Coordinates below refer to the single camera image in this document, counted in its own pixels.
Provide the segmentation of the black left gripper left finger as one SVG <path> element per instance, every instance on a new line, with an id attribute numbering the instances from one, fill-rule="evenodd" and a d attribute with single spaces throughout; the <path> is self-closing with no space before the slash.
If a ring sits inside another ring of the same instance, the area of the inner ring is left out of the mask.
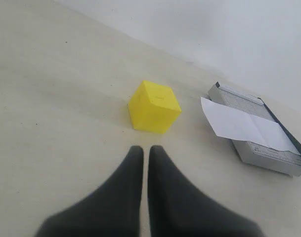
<path id="1" fill-rule="evenodd" d="M 48 217 L 38 237 L 137 237 L 143 183 L 143 149 L 130 147 L 114 173 L 93 193 Z"/>

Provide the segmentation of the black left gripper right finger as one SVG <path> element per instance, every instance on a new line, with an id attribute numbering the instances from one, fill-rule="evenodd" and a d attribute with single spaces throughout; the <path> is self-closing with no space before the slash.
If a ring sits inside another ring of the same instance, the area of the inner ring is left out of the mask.
<path id="1" fill-rule="evenodd" d="M 162 146 L 149 152 L 148 209 L 153 237 L 262 237 L 257 223 L 194 186 Z"/>

